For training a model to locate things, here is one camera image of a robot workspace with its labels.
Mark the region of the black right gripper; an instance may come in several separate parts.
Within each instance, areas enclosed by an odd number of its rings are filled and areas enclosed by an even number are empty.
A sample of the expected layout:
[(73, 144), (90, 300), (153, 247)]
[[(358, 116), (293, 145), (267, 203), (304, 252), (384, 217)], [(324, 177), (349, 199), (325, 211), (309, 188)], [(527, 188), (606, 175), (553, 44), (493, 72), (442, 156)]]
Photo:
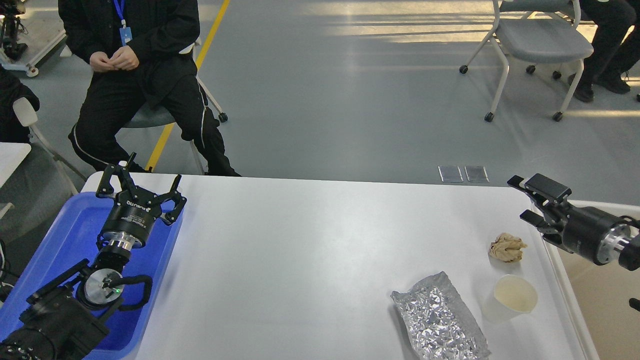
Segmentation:
[(562, 231), (532, 210), (519, 218), (534, 226), (542, 239), (579, 255), (595, 265), (617, 261), (619, 265), (640, 264), (639, 222), (630, 216), (615, 216), (596, 207), (572, 207), (569, 187), (540, 173), (525, 179), (512, 176), (507, 185), (526, 194), (544, 214), (567, 212)]

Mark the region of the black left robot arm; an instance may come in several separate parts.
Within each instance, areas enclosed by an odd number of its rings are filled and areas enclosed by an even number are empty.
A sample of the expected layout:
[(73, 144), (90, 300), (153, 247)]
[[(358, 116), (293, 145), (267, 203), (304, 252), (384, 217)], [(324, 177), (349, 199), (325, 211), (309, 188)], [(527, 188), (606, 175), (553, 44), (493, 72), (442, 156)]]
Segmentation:
[(62, 207), (1, 308), (3, 360), (114, 360), (146, 328), (187, 199), (109, 165)]

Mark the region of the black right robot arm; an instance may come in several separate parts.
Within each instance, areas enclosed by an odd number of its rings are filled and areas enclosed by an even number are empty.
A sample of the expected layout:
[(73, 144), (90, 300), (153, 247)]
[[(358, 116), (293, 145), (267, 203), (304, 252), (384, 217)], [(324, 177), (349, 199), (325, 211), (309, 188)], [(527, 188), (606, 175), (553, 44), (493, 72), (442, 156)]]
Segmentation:
[(617, 260), (628, 271), (639, 268), (640, 239), (633, 235), (639, 230), (638, 219), (575, 206), (568, 201), (569, 187), (539, 173), (528, 179), (513, 175), (507, 184), (526, 194), (540, 211), (524, 210), (519, 218), (534, 226), (547, 243), (595, 265)]

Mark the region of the robot base on cart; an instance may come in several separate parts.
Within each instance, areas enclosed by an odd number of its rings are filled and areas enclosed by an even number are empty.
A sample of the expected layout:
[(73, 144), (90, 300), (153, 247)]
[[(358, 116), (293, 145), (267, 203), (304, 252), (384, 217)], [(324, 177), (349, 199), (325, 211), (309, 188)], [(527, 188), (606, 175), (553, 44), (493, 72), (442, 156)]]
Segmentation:
[(1, 66), (39, 75), (43, 62), (66, 37), (57, 0), (1, 2)]

